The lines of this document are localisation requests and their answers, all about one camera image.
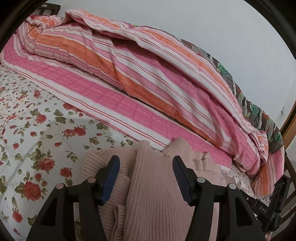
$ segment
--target flower pattern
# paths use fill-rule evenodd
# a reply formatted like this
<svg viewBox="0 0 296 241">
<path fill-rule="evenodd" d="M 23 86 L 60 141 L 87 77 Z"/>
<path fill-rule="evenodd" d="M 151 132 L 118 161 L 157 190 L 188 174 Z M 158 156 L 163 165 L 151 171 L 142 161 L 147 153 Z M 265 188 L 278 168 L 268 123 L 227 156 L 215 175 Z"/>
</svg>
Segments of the flower pattern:
<svg viewBox="0 0 296 241">
<path fill-rule="evenodd" d="M 56 184 L 82 182 L 87 151 L 114 146 L 137 148 L 138 142 L 0 65 L 3 86 L 0 218 L 15 239 L 25 240 Z M 79 209 L 74 210 L 79 240 Z"/>
</svg>

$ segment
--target bed sheet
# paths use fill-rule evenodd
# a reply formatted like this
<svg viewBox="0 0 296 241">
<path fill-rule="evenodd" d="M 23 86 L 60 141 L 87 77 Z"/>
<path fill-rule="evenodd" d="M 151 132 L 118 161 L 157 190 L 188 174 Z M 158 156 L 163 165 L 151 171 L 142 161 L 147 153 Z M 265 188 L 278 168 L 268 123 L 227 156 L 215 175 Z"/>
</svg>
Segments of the bed sheet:
<svg viewBox="0 0 296 241">
<path fill-rule="evenodd" d="M 0 218 L 16 240 L 26 240 L 56 184 L 81 183 L 88 150 L 115 146 L 137 148 L 138 141 L 0 65 Z M 254 196 L 246 174 L 232 165 L 228 175 Z M 78 205 L 74 207 L 80 240 Z"/>
</svg>

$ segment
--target ribbed fabric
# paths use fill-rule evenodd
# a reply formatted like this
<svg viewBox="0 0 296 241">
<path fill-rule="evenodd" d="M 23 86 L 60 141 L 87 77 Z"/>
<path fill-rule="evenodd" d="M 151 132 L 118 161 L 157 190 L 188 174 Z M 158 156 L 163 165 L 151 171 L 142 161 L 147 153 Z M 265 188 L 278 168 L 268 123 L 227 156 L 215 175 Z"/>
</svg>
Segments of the ribbed fabric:
<svg viewBox="0 0 296 241">
<path fill-rule="evenodd" d="M 108 240 L 111 239 L 112 230 L 115 225 L 115 216 L 113 213 L 114 207 L 116 205 L 125 206 L 126 204 L 128 190 L 131 183 L 131 176 L 136 159 L 136 151 L 133 148 L 108 148 L 91 151 L 85 155 L 82 167 L 83 179 L 93 177 L 100 168 L 107 166 L 113 155 L 117 155 L 120 158 L 119 173 L 115 181 L 110 199 L 104 204 L 104 206 L 99 206 L 102 224 Z"/>
<path fill-rule="evenodd" d="M 182 198 L 172 168 L 174 156 L 181 156 L 198 177 L 212 184 L 226 185 L 220 166 L 209 153 L 194 152 L 181 138 L 163 152 L 155 152 L 145 140 L 140 141 L 137 153 L 132 148 L 89 152 L 82 177 L 94 176 L 112 155 L 119 156 L 120 171 L 110 200 L 99 207 L 108 240 L 185 240 L 194 207 L 189 207 Z M 215 204 L 211 241 L 217 234 L 218 208 Z"/>
</svg>

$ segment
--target black mechanical device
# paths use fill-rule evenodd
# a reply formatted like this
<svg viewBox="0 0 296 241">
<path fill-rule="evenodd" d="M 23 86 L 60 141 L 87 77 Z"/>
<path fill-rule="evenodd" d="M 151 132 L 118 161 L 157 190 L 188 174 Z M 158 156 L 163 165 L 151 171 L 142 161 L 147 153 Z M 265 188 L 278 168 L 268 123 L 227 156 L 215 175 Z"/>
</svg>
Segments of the black mechanical device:
<svg viewBox="0 0 296 241">
<path fill-rule="evenodd" d="M 27 241 L 76 241 L 74 202 L 79 203 L 83 240 L 106 241 L 97 206 L 103 206 L 110 198 L 119 167 L 119 157 L 112 156 L 105 168 L 80 185 L 57 184 L 39 212 Z M 271 203 L 266 206 L 238 190 L 235 184 L 222 187 L 197 177 L 192 169 L 185 167 L 180 156 L 173 159 L 173 170 L 183 199 L 195 206 L 185 241 L 209 240 L 215 202 L 220 203 L 217 241 L 264 241 L 264 233 L 276 230 L 281 224 L 279 213 L 287 197 L 288 177 L 283 176 L 276 183 Z"/>
</svg>

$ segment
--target wall switch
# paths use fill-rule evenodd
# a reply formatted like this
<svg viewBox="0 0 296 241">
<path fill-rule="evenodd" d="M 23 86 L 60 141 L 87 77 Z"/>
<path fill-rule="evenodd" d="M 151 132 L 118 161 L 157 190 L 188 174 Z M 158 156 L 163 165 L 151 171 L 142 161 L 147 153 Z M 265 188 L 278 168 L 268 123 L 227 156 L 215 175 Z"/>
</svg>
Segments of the wall switch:
<svg viewBox="0 0 296 241">
<path fill-rule="evenodd" d="M 283 115 L 285 113 L 285 106 L 283 106 L 282 110 L 281 110 L 281 114 Z"/>
</svg>

